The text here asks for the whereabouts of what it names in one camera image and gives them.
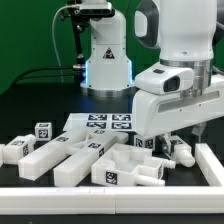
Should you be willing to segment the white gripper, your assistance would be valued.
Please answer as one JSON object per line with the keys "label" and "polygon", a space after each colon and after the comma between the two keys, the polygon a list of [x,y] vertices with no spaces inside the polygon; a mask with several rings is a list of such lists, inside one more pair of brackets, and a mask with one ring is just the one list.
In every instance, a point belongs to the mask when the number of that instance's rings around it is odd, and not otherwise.
{"label": "white gripper", "polygon": [[163,150],[171,153],[170,133],[195,125],[192,133],[201,136],[206,121],[224,116],[224,76],[214,75],[200,96],[180,98],[179,93],[154,95],[139,90],[133,99],[132,125],[144,137],[162,135]]}

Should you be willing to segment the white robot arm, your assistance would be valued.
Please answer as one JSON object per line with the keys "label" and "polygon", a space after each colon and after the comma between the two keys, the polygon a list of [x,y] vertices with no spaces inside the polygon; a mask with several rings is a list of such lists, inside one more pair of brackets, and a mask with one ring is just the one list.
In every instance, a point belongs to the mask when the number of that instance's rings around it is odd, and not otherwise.
{"label": "white robot arm", "polygon": [[224,76],[212,73],[224,0],[142,0],[135,35],[159,61],[138,74],[133,129],[155,137],[224,116]]}

